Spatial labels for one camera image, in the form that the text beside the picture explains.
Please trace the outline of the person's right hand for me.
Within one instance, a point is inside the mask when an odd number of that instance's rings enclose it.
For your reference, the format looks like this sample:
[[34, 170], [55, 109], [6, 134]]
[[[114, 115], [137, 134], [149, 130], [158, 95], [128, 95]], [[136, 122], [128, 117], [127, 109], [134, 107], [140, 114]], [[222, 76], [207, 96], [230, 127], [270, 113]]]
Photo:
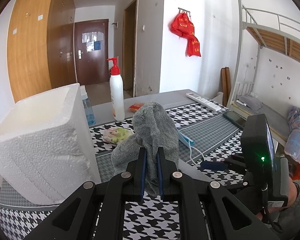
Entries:
[[300, 215], [300, 180], [292, 180], [289, 178], [289, 194], [287, 206], [269, 207], [270, 214], [285, 212], [289, 215]]

